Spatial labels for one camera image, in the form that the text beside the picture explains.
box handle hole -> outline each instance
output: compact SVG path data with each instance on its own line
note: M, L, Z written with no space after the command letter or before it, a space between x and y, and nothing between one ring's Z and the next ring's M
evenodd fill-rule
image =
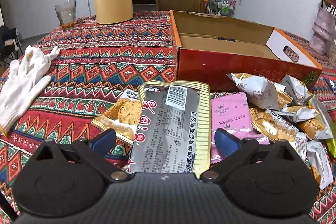
M288 56L290 60L292 60L293 63L297 63L299 61L299 56L298 54L293 51L290 47L285 46L283 48L283 53Z

pink vase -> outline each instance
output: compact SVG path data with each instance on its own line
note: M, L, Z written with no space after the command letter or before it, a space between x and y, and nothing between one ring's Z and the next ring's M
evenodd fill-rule
M334 41L335 24L333 15L319 7L313 25L314 34L309 42L309 46L320 54L330 52L330 47Z

pink wrapper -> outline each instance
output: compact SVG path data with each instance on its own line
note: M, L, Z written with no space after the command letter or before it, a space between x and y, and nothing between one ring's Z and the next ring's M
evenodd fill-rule
M266 136L256 133L252 127L252 118L244 92L239 92L211 100L211 153L210 164L222 161L225 156L215 145L215 132L223 128L239 139L254 138L260 144L269 144Z

barcode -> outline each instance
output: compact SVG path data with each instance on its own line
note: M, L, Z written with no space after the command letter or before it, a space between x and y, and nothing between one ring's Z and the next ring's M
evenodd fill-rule
M185 110L188 88L184 86L170 86L168 89L166 105Z

white cotton glove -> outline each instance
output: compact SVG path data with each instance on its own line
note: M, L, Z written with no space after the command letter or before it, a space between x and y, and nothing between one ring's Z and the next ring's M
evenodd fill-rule
M54 59L56 54L59 54L57 47L49 55L44 55L39 48L29 47L21 63L18 60L10 63L8 80L0 93L0 131L5 136L50 82L51 77L43 75L50 68L51 55Z

